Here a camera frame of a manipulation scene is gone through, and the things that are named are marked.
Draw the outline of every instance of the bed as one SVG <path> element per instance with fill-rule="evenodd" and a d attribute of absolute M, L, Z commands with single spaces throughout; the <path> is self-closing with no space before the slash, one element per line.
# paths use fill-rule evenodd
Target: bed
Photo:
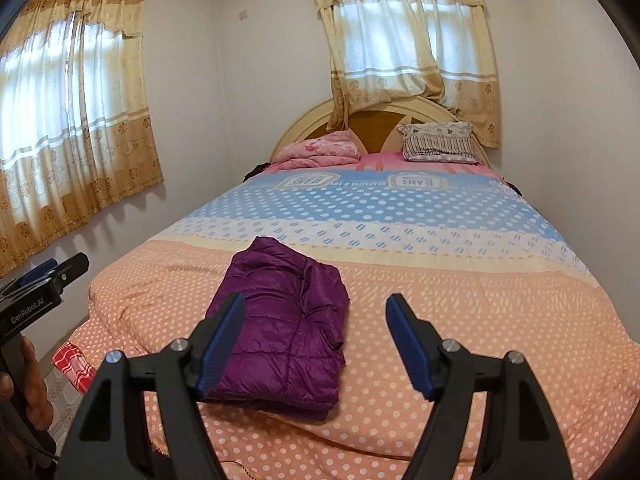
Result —
<path fill-rule="evenodd" d="M 327 102 L 305 114 L 274 155 L 320 136 L 331 111 Z M 201 406 L 229 478 L 401 479 L 431 406 L 413 391 L 385 326 L 383 305 L 394 292 L 472 352 L 523 351 L 575 478 L 624 478 L 637 465 L 630 450 L 640 431 L 640 346 L 596 279 L 490 169 L 479 145 L 485 165 L 403 162 L 395 154 L 399 123 L 455 120 L 445 109 L 412 98 L 350 120 L 368 153 L 359 164 L 267 171 L 101 272 L 89 290 L 89 321 L 54 364 L 84 393 L 108 351 L 138 356 L 188 336 L 232 255 L 271 236 L 338 267 L 348 288 L 340 404 L 317 424 Z M 147 394 L 145 403 L 151 439 L 166 452 L 157 399 Z M 456 480 L 471 476 L 483 407 L 478 394 Z"/>

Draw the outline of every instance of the finger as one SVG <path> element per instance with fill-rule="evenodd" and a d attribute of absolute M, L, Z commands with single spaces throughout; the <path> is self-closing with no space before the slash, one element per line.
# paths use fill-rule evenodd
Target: finger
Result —
<path fill-rule="evenodd" d="M 38 362 L 36 358 L 36 349 L 28 337 L 22 336 L 22 355 L 27 362 Z"/>
<path fill-rule="evenodd" d="M 24 396 L 31 406 L 44 405 L 47 401 L 47 387 L 40 375 L 35 348 L 25 337 L 22 338 L 22 354 L 24 355 Z"/>
<path fill-rule="evenodd" d="M 42 412 L 40 411 L 40 408 L 37 406 L 27 406 L 26 412 L 27 418 L 29 419 L 29 422 L 33 424 L 33 427 L 36 428 L 36 426 L 39 426 L 40 420 L 42 419 Z"/>
<path fill-rule="evenodd" d="M 53 424 L 53 405 L 47 402 L 40 409 L 40 417 L 33 427 L 38 431 L 47 431 Z"/>
<path fill-rule="evenodd" d="M 0 374 L 0 402 L 8 402 L 14 396 L 14 382 L 7 374 Z"/>

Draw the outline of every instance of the beige floral curtain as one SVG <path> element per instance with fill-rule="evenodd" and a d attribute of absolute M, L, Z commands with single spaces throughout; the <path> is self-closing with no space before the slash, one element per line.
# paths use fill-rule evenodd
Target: beige floral curtain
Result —
<path fill-rule="evenodd" d="M 0 44 L 0 274 L 163 182 L 144 0 L 31 0 Z"/>
<path fill-rule="evenodd" d="M 379 102 L 422 95 L 500 145 L 500 90 L 483 0 L 315 0 L 332 56 L 330 129 Z"/>

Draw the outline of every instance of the dark clothing item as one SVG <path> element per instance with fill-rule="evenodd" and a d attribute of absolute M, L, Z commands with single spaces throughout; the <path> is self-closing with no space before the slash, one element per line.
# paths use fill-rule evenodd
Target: dark clothing item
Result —
<path fill-rule="evenodd" d="M 220 384 L 207 397 L 324 420 L 338 403 L 350 301 L 338 269 L 274 238 L 256 238 L 233 257 L 207 317 L 230 292 L 244 295 L 247 319 Z"/>
<path fill-rule="evenodd" d="M 258 164 L 252 171 L 251 173 L 247 173 L 244 176 L 244 180 L 243 182 L 246 182 L 247 180 L 249 180 L 252 176 L 256 176 L 261 174 L 264 170 L 266 170 L 269 166 L 271 165 L 270 162 L 265 162 L 264 164 Z"/>
<path fill-rule="evenodd" d="M 505 184 L 509 186 L 511 189 L 513 189 L 519 196 L 522 196 L 522 193 L 520 192 L 520 190 L 517 187 L 515 187 L 511 182 L 505 182 Z"/>

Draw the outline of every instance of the headboard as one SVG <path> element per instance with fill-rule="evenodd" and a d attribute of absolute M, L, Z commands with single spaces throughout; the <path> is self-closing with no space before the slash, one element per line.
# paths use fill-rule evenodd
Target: headboard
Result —
<path fill-rule="evenodd" d="M 329 100 L 299 118 L 278 141 L 271 153 L 271 162 L 288 144 L 326 134 L 326 125 L 333 111 L 334 102 Z M 459 119 L 455 115 L 436 103 L 423 97 L 411 97 L 357 112 L 349 117 L 349 127 L 358 137 L 360 148 L 364 152 L 385 153 L 402 150 L 402 135 L 396 128 L 398 124 L 446 123 L 457 120 Z M 491 167 L 484 149 L 475 137 L 474 142 L 478 158 Z"/>

